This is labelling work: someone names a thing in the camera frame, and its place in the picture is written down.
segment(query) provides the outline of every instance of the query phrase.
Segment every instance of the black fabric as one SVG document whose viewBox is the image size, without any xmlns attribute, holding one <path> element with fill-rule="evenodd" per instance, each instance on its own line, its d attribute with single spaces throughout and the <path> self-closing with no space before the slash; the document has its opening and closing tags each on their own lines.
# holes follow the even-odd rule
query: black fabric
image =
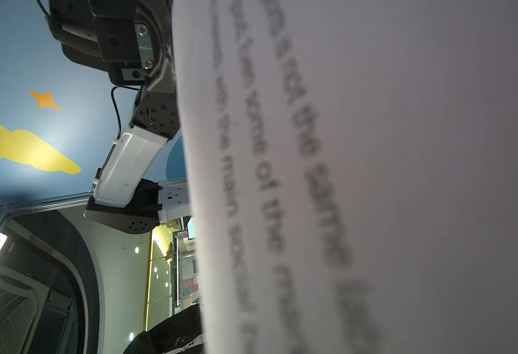
<svg viewBox="0 0 518 354">
<path fill-rule="evenodd" d="M 124 354 L 161 354 L 157 353 L 151 342 L 149 333 L 143 331 L 139 333 L 128 345 Z"/>
<path fill-rule="evenodd" d="M 105 61 L 103 61 L 101 58 L 93 57 L 92 55 L 82 53 L 65 44 L 61 44 L 61 45 L 63 47 L 63 54 L 66 56 L 66 58 L 70 59 L 71 61 L 75 62 L 76 64 L 89 66 L 89 67 L 92 67 L 94 69 L 98 69 L 101 71 L 108 70 Z"/>
<path fill-rule="evenodd" d="M 129 344 L 124 354 L 162 354 L 182 348 L 202 334 L 200 306 L 193 305 L 157 324 L 149 332 L 142 332 Z M 184 351 L 201 354 L 203 345 Z"/>
<path fill-rule="evenodd" d="M 53 17 L 48 18 L 48 26 L 52 36 L 60 43 L 92 57 L 101 58 L 100 47 L 97 42 L 64 31 Z"/>
</svg>

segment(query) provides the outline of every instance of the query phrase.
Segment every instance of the wall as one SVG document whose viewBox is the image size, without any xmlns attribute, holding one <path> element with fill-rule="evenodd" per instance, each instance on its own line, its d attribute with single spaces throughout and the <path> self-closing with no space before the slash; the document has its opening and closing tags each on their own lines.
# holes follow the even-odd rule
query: wall
<svg viewBox="0 0 518 354">
<path fill-rule="evenodd" d="M 84 238 L 100 294 L 99 354 L 122 353 L 144 330 L 150 234 L 130 235 L 84 218 L 85 207 L 61 209 Z"/>
<path fill-rule="evenodd" d="M 151 265 L 151 286 L 149 294 L 149 310 L 147 316 L 147 329 L 150 330 L 160 322 L 172 315 L 172 273 L 170 263 L 164 257 L 168 245 L 172 241 L 172 233 L 178 229 L 157 226 L 153 229 L 153 261 Z"/>
</svg>

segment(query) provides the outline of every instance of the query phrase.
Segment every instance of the blue ceiling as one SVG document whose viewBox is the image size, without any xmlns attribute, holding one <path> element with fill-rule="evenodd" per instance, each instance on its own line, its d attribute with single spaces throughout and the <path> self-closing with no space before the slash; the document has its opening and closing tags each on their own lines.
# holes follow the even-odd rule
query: blue ceiling
<svg viewBox="0 0 518 354">
<path fill-rule="evenodd" d="M 33 0 L 0 0 L 0 124 L 33 133 L 80 167 L 78 174 L 44 172 L 0 159 L 0 204 L 83 193 L 117 134 L 107 73 L 68 60 Z M 29 91 L 52 94 L 60 110 L 37 108 Z M 126 119 L 135 91 L 117 89 Z M 186 175 L 182 130 L 145 174 L 152 181 Z"/>
</svg>

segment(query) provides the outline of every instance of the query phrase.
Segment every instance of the black bag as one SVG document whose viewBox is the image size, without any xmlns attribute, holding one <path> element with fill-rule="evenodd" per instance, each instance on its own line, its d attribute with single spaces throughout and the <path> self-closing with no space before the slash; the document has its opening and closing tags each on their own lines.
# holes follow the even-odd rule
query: black bag
<svg viewBox="0 0 518 354">
<path fill-rule="evenodd" d="M 204 354 L 200 306 L 193 305 L 141 332 L 124 354 Z"/>
</svg>

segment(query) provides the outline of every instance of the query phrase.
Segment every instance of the yellow cloud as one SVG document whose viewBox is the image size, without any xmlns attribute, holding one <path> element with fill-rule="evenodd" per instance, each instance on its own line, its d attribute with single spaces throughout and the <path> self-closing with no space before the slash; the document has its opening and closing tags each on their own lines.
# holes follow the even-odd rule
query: yellow cloud
<svg viewBox="0 0 518 354">
<path fill-rule="evenodd" d="M 60 108 L 52 100 L 52 94 L 37 94 L 36 92 L 30 90 L 27 91 L 29 91 L 29 93 L 37 100 L 37 108 L 51 107 L 60 110 Z"/>
<path fill-rule="evenodd" d="M 35 134 L 24 130 L 11 132 L 0 124 L 0 159 L 2 158 L 46 172 L 80 172 L 77 164 Z"/>
</svg>

